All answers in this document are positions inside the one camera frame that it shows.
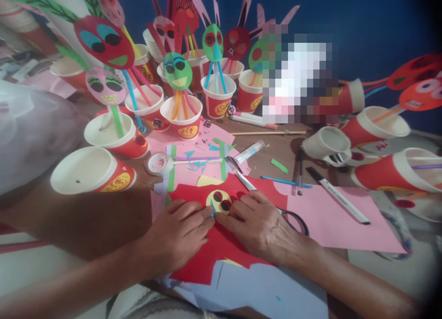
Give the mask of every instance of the red paper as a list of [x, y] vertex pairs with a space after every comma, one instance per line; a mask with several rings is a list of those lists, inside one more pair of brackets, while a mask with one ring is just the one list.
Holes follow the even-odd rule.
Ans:
[[[281, 209], [287, 208], [287, 196], [280, 194], [274, 187], [272, 180], [246, 178], [259, 190], [261, 190], [276, 206]], [[229, 174], [226, 181], [220, 185], [210, 186], [189, 186], [179, 184], [174, 192], [170, 192], [172, 200], [184, 199], [186, 201], [200, 202], [203, 207], [213, 199], [213, 192], [226, 192], [229, 199], [223, 196], [224, 200], [234, 202], [248, 193], [241, 181], [233, 174]], [[256, 263], [268, 264], [268, 262], [252, 256], [236, 237], [226, 230], [222, 225], [216, 223], [207, 234], [209, 241], [203, 245], [201, 250], [184, 266], [175, 271], [170, 278], [209, 285], [212, 281], [213, 266], [216, 261], [230, 259], [245, 268]]]

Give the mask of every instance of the blue wall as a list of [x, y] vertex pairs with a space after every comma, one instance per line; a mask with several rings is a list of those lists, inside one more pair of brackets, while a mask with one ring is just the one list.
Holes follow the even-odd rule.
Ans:
[[[152, 22], [155, 12], [151, 0], [119, 0], [126, 15], [126, 27], [135, 42], [144, 43], [142, 32]], [[212, 0], [202, 0], [213, 16]], [[238, 23], [242, 0], [217, 0], [221, 31], [227, 32]], [[163, 14], [167, 0], [159, 0]], [[337, 48], [339, 78], [374, 81], [388, 77], [409, 60], [437, 50], [438, 37], [429, 22], [427, 5], [422, 0], [253, 0], [246, 27], [256, 27], [256, 4], [260, 2], [266, 19], [280, 23], [294, 5], [301, 5], [289, 25], [289, 33], [332, 34]], [[198, 42], [204, 31], [196, 34]], [[401, 92], [389, 89], [367, 98], [367, 105], [391, 107]], [[426, 112], [404, 112], [413, 129], [442, 134], [438, 116], [442, 109]]]

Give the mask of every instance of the right hand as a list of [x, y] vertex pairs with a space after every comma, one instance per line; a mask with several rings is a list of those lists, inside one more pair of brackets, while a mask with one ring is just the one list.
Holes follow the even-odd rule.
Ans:
[[276, 265], [292, 266], [308, 255], [317, 243], [294, 231], [278, 209], [259, 190], [252, 190], [233, 202], [229, 215], [216, 213], [215, 219], [231, 231], [246, 249]]

